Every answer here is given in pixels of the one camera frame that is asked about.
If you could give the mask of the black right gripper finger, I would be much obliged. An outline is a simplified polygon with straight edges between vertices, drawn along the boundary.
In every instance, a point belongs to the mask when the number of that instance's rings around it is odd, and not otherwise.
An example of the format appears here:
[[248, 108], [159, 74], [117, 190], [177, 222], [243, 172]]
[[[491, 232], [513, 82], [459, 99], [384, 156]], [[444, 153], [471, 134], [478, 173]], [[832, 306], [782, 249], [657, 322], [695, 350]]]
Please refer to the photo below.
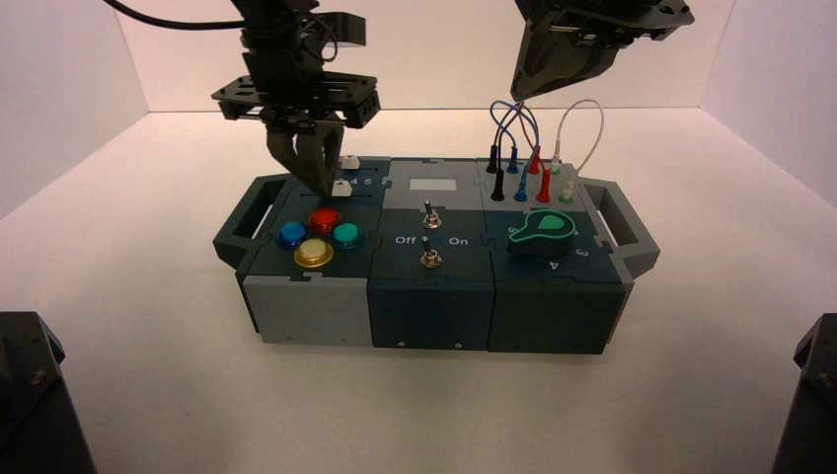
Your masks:
[[510, 88], [514, 100], [532, 99], [555, 89], [556, 40], [551, 31], [552, 21], [553, 18], [532, 20], [524, 28]]
[[553, 34], [556, 40], [553, 91], [603, 74], [613, 65], [619, 52], [618, 47], [576, 45], [569, 34]]

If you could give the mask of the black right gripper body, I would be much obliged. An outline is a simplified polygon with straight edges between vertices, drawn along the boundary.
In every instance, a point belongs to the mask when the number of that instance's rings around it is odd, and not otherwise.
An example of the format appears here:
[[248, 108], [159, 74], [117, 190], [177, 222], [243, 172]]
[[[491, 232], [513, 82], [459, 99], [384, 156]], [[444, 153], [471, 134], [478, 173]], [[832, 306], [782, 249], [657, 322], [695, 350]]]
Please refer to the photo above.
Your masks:
[[535, 31], [579, 40], [663, 40], [695, 17], [683, 1], [518, 1]]

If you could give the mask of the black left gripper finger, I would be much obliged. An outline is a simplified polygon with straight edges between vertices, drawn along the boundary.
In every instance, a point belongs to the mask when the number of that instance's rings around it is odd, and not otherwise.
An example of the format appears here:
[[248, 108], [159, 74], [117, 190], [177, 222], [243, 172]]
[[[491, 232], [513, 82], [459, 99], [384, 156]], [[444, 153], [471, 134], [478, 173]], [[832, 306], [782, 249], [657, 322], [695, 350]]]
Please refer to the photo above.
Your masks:
[[266, 134], [270, 155], [320, 197], [331, 195], [330, 141], [323, 130], [314, 134], [269, 130]]
[[321, 126], [315, 138], [315, 186], [331, 187], [339, 165], [344, 127]]

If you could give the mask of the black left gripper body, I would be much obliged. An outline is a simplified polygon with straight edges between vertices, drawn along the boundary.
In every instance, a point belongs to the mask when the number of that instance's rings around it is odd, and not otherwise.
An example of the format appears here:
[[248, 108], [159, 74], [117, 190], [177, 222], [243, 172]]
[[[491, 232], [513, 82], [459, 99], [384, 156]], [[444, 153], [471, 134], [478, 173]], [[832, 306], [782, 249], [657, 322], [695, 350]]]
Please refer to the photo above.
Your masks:
[[342, 40], [359, 44], [329, 26], [244, 28], [241, 35], [248, 74], [212, 94], [227, 119], [239, 119], [256, 107], [270, 117], [328, 120], [331, 114], [349, 128], [362, 128], [380, 110], [377, 79], [324, 69], [324, 49]]

